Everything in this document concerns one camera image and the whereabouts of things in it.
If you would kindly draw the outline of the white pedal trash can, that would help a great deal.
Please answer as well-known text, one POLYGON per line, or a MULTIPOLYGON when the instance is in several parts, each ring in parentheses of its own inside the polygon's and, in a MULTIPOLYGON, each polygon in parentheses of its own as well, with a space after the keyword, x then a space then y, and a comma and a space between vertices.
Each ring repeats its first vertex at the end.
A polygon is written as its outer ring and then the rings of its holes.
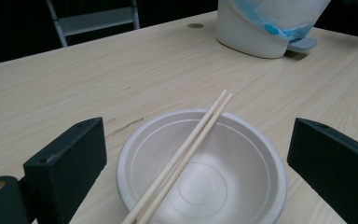
POLYGON ((288 41, 269 35, 247 21, 228 0, 218 0, 216 39, 229 48, 267 59, 281 58, 286 51, 306 53, 317 44, 307 36, 288 41))

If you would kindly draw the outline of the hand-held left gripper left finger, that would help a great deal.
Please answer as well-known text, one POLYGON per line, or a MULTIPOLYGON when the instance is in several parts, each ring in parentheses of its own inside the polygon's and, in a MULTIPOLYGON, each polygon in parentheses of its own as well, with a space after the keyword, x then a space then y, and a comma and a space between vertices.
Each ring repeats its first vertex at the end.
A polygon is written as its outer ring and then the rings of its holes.
POLYGON ((101 117, 78 122, 24 163, 38 224, 68 224, 106 163, 101 117))

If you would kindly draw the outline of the wooden chopstick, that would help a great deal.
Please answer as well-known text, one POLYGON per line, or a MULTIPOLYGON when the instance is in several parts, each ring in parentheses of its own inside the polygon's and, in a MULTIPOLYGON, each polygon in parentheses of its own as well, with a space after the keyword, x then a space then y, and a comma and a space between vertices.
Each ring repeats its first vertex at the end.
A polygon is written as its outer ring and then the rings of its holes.
POLYGON ((204 125, 208 122, 210 117, 213 115, 213 112, 219 106, 221 100, 226 96, 227 90, 223 90, 221 94, 217 97, 215 102, 210 106, 205 115, 201 118, 200 122, 196 125, 190 135, 187 137, 185 142, 177 149, 175 154, 170 158, 168 163, 162 169, 162 171, 158 174, 155 180, 152 182, 150 187, 147 189, 145 194, 141 197, 141 199, 137 202, 137 204, 132 208, 130 213, 125 217, 121 224, 132 224, 139 214, 142 212, 146 203, 150 200, 150 198, 154 195, 155 191, 162 184, 166 176, 170 173, 171 169, 174 165, 179 161, 182 154, 186 151, 186 149, 191 145, 193 140, 198 136, 199 132, 202 130, 204 125))
POLYGON ((202 130, 199 132, 198 136, 193 140, 191 145, 186 149, 186 151, 182 154, 179 161, 174 165, 171 169, 170 173, 166 176, 162 184, 155 191, 154 195, 150 198, 150 200, 144 206, 142 212, 136 218, 136 220, 132 224, 146 224, 150 218, 157 211, 158 207, 161 205, 164 198, 168 195, 171 190, 173 184, 176 182, 180 174, 184 171, 187 163, 195 153, 195 151, 199 148, 203 139, 212 129, 214 124, 217 122, 226 106, 230 102, 233 94, 227 93, 226 96, 221 100, 219 106, 213 112, 213 115, 210 117, 208 122, 204 125, 202 130))

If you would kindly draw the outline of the white paper bowl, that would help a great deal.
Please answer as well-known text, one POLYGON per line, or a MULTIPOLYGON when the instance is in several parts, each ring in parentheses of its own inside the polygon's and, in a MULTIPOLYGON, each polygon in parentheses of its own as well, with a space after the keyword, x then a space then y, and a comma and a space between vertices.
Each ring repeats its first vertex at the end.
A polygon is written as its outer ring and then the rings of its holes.
MULTIPOLYGON (((149 120, 121 149, 117 187, 132 209, 204 115, 202 109, 149 120)), ((244 120, 223 114, 149 224, 275 224, 286 200, 282 162, 244 120)))

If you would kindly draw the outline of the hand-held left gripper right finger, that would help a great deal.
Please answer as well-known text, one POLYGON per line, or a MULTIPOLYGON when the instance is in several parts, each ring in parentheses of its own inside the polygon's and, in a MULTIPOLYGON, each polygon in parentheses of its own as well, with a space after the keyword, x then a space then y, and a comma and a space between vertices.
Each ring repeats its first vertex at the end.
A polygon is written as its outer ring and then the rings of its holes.
POLYGON ((358 224, 358 142, 309 119, 295 121, 288 165, 348 224, 358 224))

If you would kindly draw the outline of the white metal stand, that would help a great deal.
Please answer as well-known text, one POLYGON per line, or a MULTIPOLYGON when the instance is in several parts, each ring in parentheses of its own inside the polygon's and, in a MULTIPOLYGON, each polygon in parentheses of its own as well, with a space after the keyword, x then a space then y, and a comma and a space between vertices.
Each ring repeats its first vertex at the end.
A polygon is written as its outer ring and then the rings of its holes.
POLYGON ((46 0, 56 32, 64 48, 68 46, 67 36, 79 35, 110 27, 131 23, 134 29, 140 28, 136 0, 131 0, 129 7, 80 14, 60 18, 51 0, 46 0))

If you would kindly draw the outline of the translucent trash bag, blue drawstring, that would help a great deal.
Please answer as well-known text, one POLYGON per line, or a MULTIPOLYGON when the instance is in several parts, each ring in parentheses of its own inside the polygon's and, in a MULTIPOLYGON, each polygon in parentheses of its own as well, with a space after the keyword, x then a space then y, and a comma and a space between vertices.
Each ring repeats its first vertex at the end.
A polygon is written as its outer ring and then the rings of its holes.
POLYGON ((292 41, 305 37, 331 0, 228 0, 252 25, 292 41))

